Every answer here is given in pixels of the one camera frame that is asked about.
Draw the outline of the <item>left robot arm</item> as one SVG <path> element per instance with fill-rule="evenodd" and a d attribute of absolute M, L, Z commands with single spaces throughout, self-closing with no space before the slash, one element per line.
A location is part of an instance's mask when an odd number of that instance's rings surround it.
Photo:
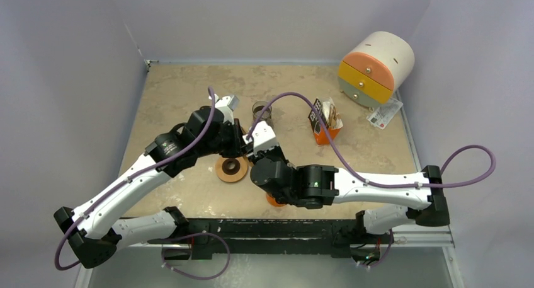
<path fill-rule="evenodd" d="M 61 207 L 54 219 L 63 231 L 54 258 L 58 270 L 65 244 L 77 262 L 94 268 L 109 260 L 118 250 L 154 239 L 172 243 L 184 241 L 188 220 L 177 207 L 145 217 L 126 219 L 124 213 L 148 193 L 167 183 L 199 158 L 213 154 L 238 158 L 243 153 L 243 133 L 233 112 L 239 104 L 235 95 L 210 95 L 211 104 L 194 111 L 187 122 L 158 135 L 129 169 L 86 203 L 71 209 Z"/>

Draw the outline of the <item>coffee paper filter box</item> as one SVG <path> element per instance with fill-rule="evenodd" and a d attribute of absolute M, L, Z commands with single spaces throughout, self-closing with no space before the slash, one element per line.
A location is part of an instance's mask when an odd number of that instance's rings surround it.
<path fill-rule="evenodd" d="M 311 110 L 308 120 L 312 129 L 315 142 L 318 146 L 329 145 L 328 133 L 332 140 L 343 128 L 343 121 L 339 115 L 333 99 L 330 97 L 316 98 L 313 102 L 316 110 Z"/>

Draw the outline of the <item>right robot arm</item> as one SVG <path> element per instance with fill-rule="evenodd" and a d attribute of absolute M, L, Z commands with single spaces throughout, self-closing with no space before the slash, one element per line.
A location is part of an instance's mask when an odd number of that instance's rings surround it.
<path fill-rule="evenodd" d="M 310 164 L 292 166 L 285 158 L 273 129 L 260 122 L 244 135 L 251 181 L 277 204 L 305 209 L 350 202 L 381 203 L 356 215 L 355 237 L 368 242 L 378 234 L 408 223 L 424 227 L 450 224 L 441 170 L 429 165 L 417 173 L 355 176 L 344 168 Z"/>

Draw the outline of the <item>orange glass carafe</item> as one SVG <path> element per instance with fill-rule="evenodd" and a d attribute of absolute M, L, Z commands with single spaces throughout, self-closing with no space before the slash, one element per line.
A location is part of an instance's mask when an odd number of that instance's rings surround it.
<path fill-rule="evenodd" d="M 272 205 L 273 207 L 283 207 L 285 206 L 285 204 L 280 204 L 276 201 L 276 199 L 274 197 L 272 197 L 270 194 L 266 194 L 266 200 L 268 201 L 268 203 L 270 205 Z"/>

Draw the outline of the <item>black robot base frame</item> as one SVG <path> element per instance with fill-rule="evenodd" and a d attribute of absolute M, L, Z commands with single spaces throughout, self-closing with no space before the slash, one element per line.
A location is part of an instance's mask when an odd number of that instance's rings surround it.
<path fill-rule="evenodd" d="M 186 244 L 194 260 L 214 254 L 329 255 L 374 262 L 380 247 L 390 246 L 391 230 L 371 234 L 363 225 L 363 213 L 353 219 L 216 219 L 186 218 L 175 208 L 178 227 L 168 238 L 152 238 L 150 244 Z"/>

